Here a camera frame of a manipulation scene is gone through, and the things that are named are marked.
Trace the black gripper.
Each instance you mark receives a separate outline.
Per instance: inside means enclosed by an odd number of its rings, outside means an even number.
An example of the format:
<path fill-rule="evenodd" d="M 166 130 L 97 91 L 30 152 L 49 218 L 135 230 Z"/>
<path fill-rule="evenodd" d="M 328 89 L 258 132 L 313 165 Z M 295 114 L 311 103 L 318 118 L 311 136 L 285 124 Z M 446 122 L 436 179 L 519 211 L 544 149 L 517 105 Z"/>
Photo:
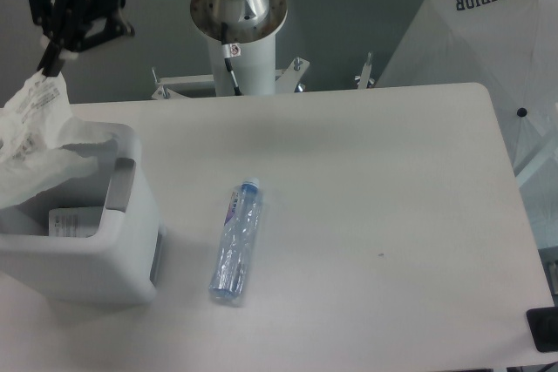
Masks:
<path fill-rule="evenodd" d="M 56 77 L 72 54 L 133 37 L 135 29 L 122 15 L 125 5 L 126 0 L 29 0 L 31 19 L 47 39 L 37 68 Z"/>

